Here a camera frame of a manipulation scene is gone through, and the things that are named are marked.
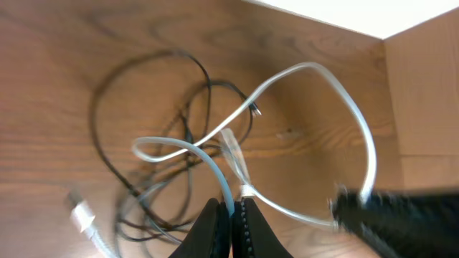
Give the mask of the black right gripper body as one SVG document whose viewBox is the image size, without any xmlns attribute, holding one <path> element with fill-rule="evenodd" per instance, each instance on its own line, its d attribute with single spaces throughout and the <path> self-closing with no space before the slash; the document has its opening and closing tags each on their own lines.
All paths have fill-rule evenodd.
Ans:
<svg viewBox="0 0 459 258">
<path fill-rule="evenodd" d="M 377 191 L 362 204 L 343 190 L 333 220 L 380 257 L 458 257 L 458 190 Z"/>
</svg>

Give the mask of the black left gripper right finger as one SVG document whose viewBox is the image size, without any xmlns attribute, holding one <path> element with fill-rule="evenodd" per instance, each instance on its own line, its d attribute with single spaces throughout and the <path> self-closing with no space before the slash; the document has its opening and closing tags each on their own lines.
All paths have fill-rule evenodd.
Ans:
<svg viewBox="0 0 459 258">
<path fill-rule="evenodd" d="M 280 243 L 253 199 L 235 202 L 232 217 L 234 258 L 293 258 Z"/>
</svg>

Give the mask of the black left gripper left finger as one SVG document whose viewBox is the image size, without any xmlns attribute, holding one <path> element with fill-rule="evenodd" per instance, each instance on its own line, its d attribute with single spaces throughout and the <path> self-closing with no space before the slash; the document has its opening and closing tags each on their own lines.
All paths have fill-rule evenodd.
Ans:
<svg viewBox="0 0 459 258">
<path fill-rule="evenodd" d="M 191 230 L 169 258 L 228 258 L 231 218 L 225 202 L 208 200 Z"/>
</svg>

